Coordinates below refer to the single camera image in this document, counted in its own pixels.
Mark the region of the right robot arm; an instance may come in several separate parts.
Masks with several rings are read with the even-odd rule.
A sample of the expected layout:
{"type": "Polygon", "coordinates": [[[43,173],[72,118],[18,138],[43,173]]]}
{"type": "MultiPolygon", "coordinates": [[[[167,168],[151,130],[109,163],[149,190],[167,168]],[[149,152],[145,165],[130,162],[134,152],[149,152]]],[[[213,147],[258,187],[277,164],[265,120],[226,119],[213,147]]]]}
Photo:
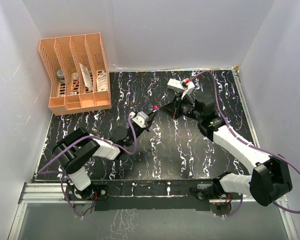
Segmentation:
{"type": "Polygon", "coordinates": [[[216,102],[211,94],[203,92],[191,101],[188,96],[177,94],[172,102],[159,109],[173,119],[186,116],[197,121],[203,136],[226,149],[248,170],[249,175],[225,172],[212,180],[212,185],[201,190],[207,196],[220,199],[230,193],[252,196],[266,207],[293,189],[287,163],[254,148],[252,144],[240,142],[239,135],[229,130],[225,121],[217,114],[216,102]]]}

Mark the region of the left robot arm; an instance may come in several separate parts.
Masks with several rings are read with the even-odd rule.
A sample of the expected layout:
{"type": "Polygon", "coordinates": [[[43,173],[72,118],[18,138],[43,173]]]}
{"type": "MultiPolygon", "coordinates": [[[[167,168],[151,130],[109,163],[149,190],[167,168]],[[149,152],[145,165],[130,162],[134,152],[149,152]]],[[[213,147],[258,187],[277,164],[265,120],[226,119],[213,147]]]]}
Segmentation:
{"type": "Polygon", "coordinates": [[[82,127],[60,140],[52,154],[65,171],[74,187],[71,191],[77,198],[87,200],[92,197],[94,187],[85,170],[85,164],[92,157],[119,160],[124,155],[134,155],[138,150],[138,137],[149,131],[157,111],[145,113],[131,112],[129,127],[117,126],[110,131],[110,139],[94,137],[82,127]]]}

